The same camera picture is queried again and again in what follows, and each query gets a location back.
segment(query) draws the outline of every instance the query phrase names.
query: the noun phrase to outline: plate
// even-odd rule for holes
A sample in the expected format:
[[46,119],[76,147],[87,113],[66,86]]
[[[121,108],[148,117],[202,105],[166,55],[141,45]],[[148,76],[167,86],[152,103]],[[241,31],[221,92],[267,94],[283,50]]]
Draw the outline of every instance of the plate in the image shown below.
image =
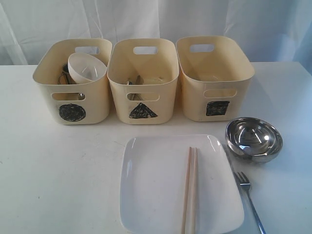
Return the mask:
[[136,234],[181,232],[189,146],[199,149],[196,233],[221,234],[242,224],[242,201],[217,138],[151,136],[135,137],[125,148],[120,218],[126,229]]

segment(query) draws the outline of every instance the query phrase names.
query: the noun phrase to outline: wooden chopsticks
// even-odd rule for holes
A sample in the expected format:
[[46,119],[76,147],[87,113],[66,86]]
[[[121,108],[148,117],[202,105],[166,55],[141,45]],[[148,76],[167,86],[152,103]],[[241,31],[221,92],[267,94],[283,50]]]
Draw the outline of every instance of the wooden chopsticks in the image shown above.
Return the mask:
[[189,148],[189,157],[187,163],[186,179],[185,179],[185,190],[184,190],[184,206],[183,206],[183,217],[182,217],[182,227],[181,234],[185,234],[185,223],[187,214],[187,204],[188,204],[188,194],[189,194],[189,184],[190,184],[190,170],[191,161],[194,158],[193,170],[192,170],[192,187],[191,187],[191,234],[195,234],[196,226],[196,207],[197,207],[197,177],[198,177],[198,152],[197,148],[194,150],[194,156],[192,155],[192,148]]

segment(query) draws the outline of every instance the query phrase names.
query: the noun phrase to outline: fork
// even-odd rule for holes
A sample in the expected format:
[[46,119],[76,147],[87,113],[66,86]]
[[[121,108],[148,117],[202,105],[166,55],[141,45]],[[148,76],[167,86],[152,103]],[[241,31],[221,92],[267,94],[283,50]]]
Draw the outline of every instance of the fork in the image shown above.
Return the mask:
[[250,188],[251,188],[251,183],[249,182],[247,176],[246,176],[243,172],[241,172],[241,173],[237,172],[237,174],[234,173],[234,176],[235,176],[235,178],[237,179],[237,181],[239,182],[240,187],[241,187],[241,188],[246,192],[246,194],[247,194],[247,197],[248,197],[249,202],[250,202],[250,205],[251,205],[251,207],[252,207],[253,215],[254,215],[254,218],[255,218],[255,220],[256,220],[256,222],[257,222],[257,225],[258,225],[258,228],[259,228],[259,230],[260,230],[260,233],[261,233],[261,234],[266,234],[266,232],[265,232],[265,230],[264,230],[264,228],[263,228],[263,225],[262,225],[262,223],[261,223],[261,221],[260,221],[260,218],[259,218],[259,216],[258,216],[258,214],[257,214],[257,211],[255,210],[253,201],[252,201],[252,199],[251,199],[251,197],[250,197],[250,194],[249,194],[249,191],[250,191]]

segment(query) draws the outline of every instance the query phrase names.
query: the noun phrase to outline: metal bowl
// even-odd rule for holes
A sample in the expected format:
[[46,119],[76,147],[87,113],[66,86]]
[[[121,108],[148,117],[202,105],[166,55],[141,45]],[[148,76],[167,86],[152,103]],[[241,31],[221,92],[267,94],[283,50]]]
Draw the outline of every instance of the metal bowl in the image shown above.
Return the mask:
[[235,157],[253,162],[271,161],[283,146],[281,134],[272,125],[251,117],[232,120],[225,139]]

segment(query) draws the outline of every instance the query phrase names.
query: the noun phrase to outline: white curtain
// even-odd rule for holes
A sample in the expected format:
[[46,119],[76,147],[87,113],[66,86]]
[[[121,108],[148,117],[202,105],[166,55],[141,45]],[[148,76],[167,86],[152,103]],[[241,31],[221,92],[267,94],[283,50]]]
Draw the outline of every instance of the white curtain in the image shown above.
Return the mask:
[[57,41],[224,35],[250,61],[312,73],[312,0],[0,0],[0,64],[38,64]]

